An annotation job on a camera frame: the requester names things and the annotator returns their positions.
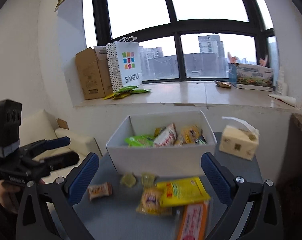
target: screw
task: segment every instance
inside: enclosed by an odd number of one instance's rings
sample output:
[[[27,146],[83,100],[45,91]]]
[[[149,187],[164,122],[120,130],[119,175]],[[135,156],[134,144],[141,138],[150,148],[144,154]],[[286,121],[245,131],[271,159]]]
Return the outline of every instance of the screw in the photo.
[[[242,178],[241,176],[236,177],[235,180],[239,183],[244,183],[244,178]]]
[[[273,182],[270,179],[267,179],[266,183],[267,183],[268,186],[273,186]]]
[[[61,183],[63,183],[63,181],[64,181],[64,178],[63,178],[63,177],[58,177],[58,178],[55,180],[55,182],[56,182],[57,184],[61,184]]]
[[[31,186],[33,186],[34,185],[34,181],[29,181],[27,184],[26,184],[26,186],[28,186],[28,187],[31,187]]]

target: blue gripper pad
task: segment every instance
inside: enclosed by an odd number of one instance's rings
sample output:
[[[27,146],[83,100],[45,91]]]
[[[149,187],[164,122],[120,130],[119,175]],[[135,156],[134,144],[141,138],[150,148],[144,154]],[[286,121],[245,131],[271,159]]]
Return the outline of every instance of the blue gripper pad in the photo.
[[[230,206],[233,199],[231,187],[207,153],[201,157],[201,167],[220,202]]]
[[[78,204],[99,168],[99,157],[93,154],[69,186],[68,202]]]

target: sofa armrest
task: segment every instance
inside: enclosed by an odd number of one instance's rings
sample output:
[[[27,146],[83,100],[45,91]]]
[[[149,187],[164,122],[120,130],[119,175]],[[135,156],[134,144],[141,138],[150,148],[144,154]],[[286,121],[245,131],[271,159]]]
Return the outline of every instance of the sofa armrest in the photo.
[[[93,152],[98,155],[98,157],[102,157],[99,146],[97,145],[94,137],[87,135],[79,135],[70,130],[57,128],[55,130],[55,134],[57,138],[61,138],[67,136],[70,138],[71,143],[68,146],[72,151],[83,154],[87,156],[90,152]]]

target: shopping bag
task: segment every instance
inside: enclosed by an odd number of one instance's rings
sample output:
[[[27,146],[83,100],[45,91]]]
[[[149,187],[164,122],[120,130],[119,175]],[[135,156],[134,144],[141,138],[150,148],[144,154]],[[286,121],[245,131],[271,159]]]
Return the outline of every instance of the shopping bag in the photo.
[[[139,43],[136,37],[123,37],[106,44],[106,53],[113,92],[126,86],[142,84],[142,68]]]

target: cream sofa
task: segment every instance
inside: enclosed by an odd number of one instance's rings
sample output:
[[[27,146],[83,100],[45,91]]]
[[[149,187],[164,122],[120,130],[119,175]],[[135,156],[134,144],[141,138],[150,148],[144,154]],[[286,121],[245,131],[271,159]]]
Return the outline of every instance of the cream sofa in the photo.
[[[55,118],[48,114],[45,110],[41,110],[36,114],[23,119],[19,129],[21,146],[42,139],[52,140],[64,136],[70,138],[71,143],[69,146],[45,151],[34,159],[39,160],[41,158],[65,153],[72,150],[78,153],[80,157],[78,164],[75,165],[78,166],[90,152],[96,153],[99,158],[102,157],[94,137],[79,135],[73,133],[70,130],[59,128]],[[72,168],[75,166],[70,166],[64,169],[60,169],[58,171],[53,171],[49,177],[43,178],[43,180],[46,183],[51,183],[57,177],[66,177],[68,173],[72,170]]]

